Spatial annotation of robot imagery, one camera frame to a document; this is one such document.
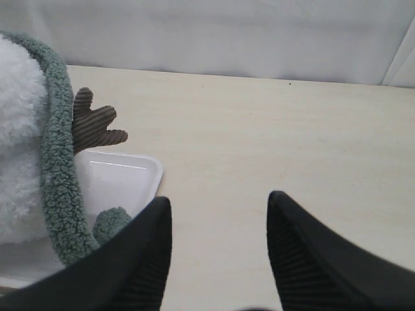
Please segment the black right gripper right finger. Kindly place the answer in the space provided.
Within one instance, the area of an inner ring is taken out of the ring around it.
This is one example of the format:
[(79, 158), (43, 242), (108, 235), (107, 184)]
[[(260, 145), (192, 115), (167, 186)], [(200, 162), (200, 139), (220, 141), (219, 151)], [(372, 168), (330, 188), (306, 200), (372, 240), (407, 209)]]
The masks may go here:
[(413, 310), (414, 272), (346, 240), (283, 191), (268, 197), (267, 248), (284, 310)]

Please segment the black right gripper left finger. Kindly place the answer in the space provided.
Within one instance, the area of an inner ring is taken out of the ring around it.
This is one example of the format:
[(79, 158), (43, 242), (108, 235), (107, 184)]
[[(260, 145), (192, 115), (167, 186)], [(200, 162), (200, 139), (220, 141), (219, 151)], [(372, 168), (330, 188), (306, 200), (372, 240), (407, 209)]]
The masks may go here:
[(159, 310), (172, 253), (172, 212), (154, 198), (92, 254), (2, 296), (2, 310)]

